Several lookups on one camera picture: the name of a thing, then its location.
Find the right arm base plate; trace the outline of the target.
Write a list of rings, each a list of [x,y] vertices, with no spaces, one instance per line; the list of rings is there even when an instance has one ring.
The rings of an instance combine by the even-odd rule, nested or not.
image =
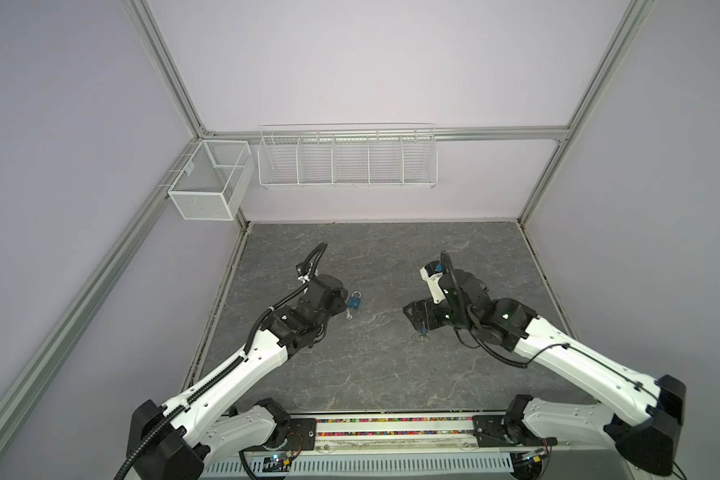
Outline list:
[[[554,447],[556,437],[539,437],[521,420],[506,421],[502,415],[473,415],[473,436],[479,447]]]

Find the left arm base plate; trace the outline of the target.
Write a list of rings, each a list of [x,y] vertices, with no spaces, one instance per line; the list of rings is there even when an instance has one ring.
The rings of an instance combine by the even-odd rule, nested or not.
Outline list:
[[[259,451],[311,451],[317,440],[317,419],[311,417],[291,418],[275,426],[273,433]]]

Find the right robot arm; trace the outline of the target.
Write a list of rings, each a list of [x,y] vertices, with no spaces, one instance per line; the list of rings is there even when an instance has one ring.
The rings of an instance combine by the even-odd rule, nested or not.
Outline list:
[[[476,436],[490,446],[539,447],[558,442],[615,450],[654,476],[684,478],[676,460],[684,426],[686,385],[628,368],[565,334],[527,305],[494,300],[473,274],[441,260],[420,270],[429,297],[403,312],[420,334],[449,327],[472,348],[516,369],[540,365],[593,398],[591,404],[514,397],[498,421],[478,420]]]

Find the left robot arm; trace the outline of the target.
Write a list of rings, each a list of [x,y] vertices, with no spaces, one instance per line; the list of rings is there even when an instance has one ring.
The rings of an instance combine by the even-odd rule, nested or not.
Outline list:
[[[268,307],[243,346],[184,392],[132,414],[118,479],[197,479],[217,460],[277,437],[290,416],[271,399],[229,419],[223,416],[252,386],[325,334],[343,313],[348,292],[327,274]]]

